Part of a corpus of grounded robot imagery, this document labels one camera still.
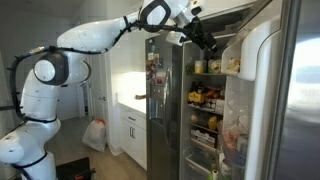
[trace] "stainless steel refrigerator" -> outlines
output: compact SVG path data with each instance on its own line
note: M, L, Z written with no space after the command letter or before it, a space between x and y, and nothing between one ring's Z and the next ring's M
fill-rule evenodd
M182 48L146 40L148 180L179 179Z

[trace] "drawer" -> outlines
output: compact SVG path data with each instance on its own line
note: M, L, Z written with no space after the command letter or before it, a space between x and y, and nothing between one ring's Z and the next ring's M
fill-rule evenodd
M121 108L120 116L123 119L135 124L136 126L144 130L146 129L146 118L137 115L136 113L134 113L134 111Z

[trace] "refrigerator handle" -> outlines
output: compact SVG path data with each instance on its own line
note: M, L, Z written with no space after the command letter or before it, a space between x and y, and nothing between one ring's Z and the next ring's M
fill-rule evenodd
M168 118L167 118L167 108L168 108L168 97L170 96L170 87L171 87L171 81L170 81L170 72L171 72L171 68L170 66L167 68L166 71L166 77L165 77L165 84L164 84L164 88L163 88L163 105L164 105L164 130L165 130L165 134L166 134L166 140L167 143L169 144L169 123L167 122Z

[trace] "refrigerator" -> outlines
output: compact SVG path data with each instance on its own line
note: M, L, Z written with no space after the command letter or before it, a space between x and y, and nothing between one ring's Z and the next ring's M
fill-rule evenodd
M319 179L318 7L316 0L257 1L234 34L216 36L227 41L215 57L221 74L190 75L185 67L203 51L184 44L180 179ZM225 84L223 112L188 104L194 81ZM207 113L218 117L217 130L192 123Z
M147 39L147 178L179 179L182 48L167 34Z

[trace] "ceiling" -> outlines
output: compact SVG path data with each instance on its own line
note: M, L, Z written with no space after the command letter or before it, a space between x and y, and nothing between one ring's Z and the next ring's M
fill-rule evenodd
M19 10L70 18L81 6L83 1L84 0L0 0L0 6L6 5Z

